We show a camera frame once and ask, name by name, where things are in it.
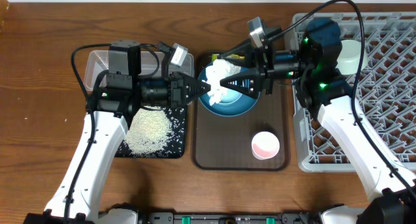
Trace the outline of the white tissue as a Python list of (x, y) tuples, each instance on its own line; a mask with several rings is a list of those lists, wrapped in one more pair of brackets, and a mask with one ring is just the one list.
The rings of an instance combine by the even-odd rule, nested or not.
[(220, 85), (220, 81), (226, 77), (235, 75), (241, 71), (240, 66), (236, 66), (224, 59), (216, 59), (205, 69), (207, 84), (211, 85), (211, 90), (207, 93), (209, 104), (220, 103), (228, 94), (228, 89)]

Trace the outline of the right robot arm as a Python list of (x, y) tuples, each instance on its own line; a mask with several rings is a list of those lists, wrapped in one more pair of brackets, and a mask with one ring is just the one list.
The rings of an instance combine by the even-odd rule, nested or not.
[(277, 51), (272, 42), (284, 35), (255, 18), (250, 37), (233, 48), (244, 53), (235, 64), (244, 71), (221, 80), (225, 88), (252, 98), (271, 93), (275, 80), (289, 79), (302, 107), (324, 127), (353, 165), (365, 189), (367, 208), (337, 205), (322, 212), (315, 223), (414, 223), (415, 174), (389, 150), (364, 115), (355, 91), (337, 68), (341, 31), (328, 18), (308, 22), (296, 51)]

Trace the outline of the light blue bowl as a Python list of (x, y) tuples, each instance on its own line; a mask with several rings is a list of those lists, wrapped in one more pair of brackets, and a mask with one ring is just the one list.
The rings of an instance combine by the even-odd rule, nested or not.
[(241, 97), (241, 93), (235, 90), (230, 90), (224, 87), (218, 87), (217, 89), (211, 90), (207, 93), (209, 96), (209, 104), (213, 106), (218, 105), (230, 105), (237, 101)]

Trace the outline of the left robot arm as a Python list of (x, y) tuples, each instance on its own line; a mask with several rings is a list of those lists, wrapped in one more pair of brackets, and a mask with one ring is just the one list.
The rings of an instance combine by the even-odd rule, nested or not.
[[(164, 53), (149, 74), (141, 73), (141, 50)], [(140, 44), (119, 40), (108, 44), (107, 69), (97, 75), (91, 93), (80, 85), (86, 116), (79, 145), (53, 198), (41, 214), (27, 214), (25, 223), (146, 223), (147, 216), (127, 203), (99, 213), (101, 194), (112, 161), (140, 108), (183, 108), (207, 93), (209, 84), (182, 72), (188, 50), (179, 44)]]

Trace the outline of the clear plastic bin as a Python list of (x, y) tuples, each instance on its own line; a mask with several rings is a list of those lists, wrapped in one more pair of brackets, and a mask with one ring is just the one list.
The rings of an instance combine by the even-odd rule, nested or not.
[[(148, 51), (141, 52), (142, 75), (147, 75), (157, 67), (154, 56)], [(85, 69), (84, 85), (88, 92), (93, 90), (97, 75), (109, 68), (109, 52), (106, 50), (93, 50), (88, 56)], [(168, 72), (182, 72), (194, 77), (194, 57), (187, 54), (182, 66), (169, 65)]]

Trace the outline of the pink and white cup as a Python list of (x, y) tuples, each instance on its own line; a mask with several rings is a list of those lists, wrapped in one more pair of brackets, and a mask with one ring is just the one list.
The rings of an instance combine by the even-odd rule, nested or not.
[(280, 151), (280, 141), (277, 136), (268, 131), (258, 132), (251, 141), (253, 156), (258, 160), (268, 160)]

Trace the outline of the grey dishwasher rack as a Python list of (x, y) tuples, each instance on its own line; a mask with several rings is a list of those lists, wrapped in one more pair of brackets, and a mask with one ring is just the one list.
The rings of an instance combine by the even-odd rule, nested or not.
[[(367, 119), (393, 154), (415, 169), (415, 13), (362, 15), (369, 61), (361, 70), (357, 98)], [(294, 102), (298, 166), (305, 172), (352, 172), (335, 139)]]

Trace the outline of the pile of rice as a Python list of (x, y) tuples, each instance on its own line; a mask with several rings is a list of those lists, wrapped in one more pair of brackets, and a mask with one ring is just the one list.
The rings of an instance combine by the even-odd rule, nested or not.
[(141, 108), (131, 122), (125, 143), (133, 156), (146, 156), (164, 149), (172, 134), (172, 124), (163, 108)]

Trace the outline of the brown serving tray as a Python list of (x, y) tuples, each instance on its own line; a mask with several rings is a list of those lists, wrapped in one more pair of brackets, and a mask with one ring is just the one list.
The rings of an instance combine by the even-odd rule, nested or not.
[[(225, 117), (207, 110), (198, 99), (194, 109), (192, 160), (206, 170), (280, 171), (290, 160), (286, 88), (273, 87), (271, 95), (260, 93), (246, 113)], [(268, 160), (252, 154), (252, 138), (262, 131), (275, 134), (279, 153)]]

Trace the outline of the green snack wrapper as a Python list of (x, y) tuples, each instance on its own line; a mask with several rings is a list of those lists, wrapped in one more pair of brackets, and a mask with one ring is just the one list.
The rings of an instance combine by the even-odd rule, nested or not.
[[(236, 54), (231, 54), (231, 55), (227, 56), (226, 58), (229, 58), (229, 59), (232, 59), (232, 60), (244, 60), (244, 56), (240, 56), (240, 55), (236, 55)], [(220, 59), (220, 54), (219, 53), (213, 53), (211, 55), (211, 61), (214, 62), (217, 59)]]

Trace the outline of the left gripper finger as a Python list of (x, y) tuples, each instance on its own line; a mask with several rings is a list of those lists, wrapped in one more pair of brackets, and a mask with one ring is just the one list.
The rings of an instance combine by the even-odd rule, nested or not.
[(176, 65), (177, 64), (177, 58), (175, 55), (175, 52), (166, 52), (164, 54), (164, 57), (162, 59), (162, 63), (161, 63), (161, 76), (162, 78), (167, 78), (168, 76), (168, 69), (169, 66), (173, 64)]
[(193, 102), (193, 100), (207, 94), (211, 90), (211, 85), (205, 81), (198, 80), (184, 73), (181, 76), (183, 81), (183, 99), (186, 104)]

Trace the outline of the mint green bowl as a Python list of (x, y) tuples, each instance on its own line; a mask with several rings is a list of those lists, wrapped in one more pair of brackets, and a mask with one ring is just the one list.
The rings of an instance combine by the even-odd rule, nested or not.
[(352, 75), (358, 70), (361, 54), (361, 42), (356, 40), (342, 40), (342, 49), (337, 58), (336, 68), (342, 75)]

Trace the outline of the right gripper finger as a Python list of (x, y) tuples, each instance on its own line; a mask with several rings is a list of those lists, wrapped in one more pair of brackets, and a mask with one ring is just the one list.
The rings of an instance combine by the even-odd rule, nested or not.
[(231, 48), (229, 51), (219, 54), (218, 59), (225, 59), (232, 54), (243, 55), (245, 59), (250, 60), (252, 58), (251, 39), (246, 39), (237, 44), (235, 47)]
[(255, 68), (242, 68), (239, 73), (220, 80), (222, 87), (257, 99), (261, 92), (261, 75)]

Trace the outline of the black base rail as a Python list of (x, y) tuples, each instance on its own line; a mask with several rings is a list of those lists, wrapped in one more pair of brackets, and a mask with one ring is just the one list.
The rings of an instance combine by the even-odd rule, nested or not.
[(249, 213), (180, 213), (174, 209), (145, 212), (129, 203), (115, 204), (98, 214), (99, 223), (152, 223), (152, 224), (313, 224), (321, 223), (319, 216), (309, 212), (277, 214)]

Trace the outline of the black rectangular tray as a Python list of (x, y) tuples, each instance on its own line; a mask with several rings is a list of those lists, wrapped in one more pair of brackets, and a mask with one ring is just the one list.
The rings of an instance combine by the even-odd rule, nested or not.
[[(150, 110), (151, 107), (146, 106), (143, 109)], [(164, 149), (146, 156), (133, 156), (128, 148), (125, 140), (120, 144), (115, 156), (124, 158), (180, 158), (185, 151), (185, 141), (187, 133), (187, 109), (186, 108), (166, 108), (164, 112), (172, 124), (173, 134), (167, 142)]]

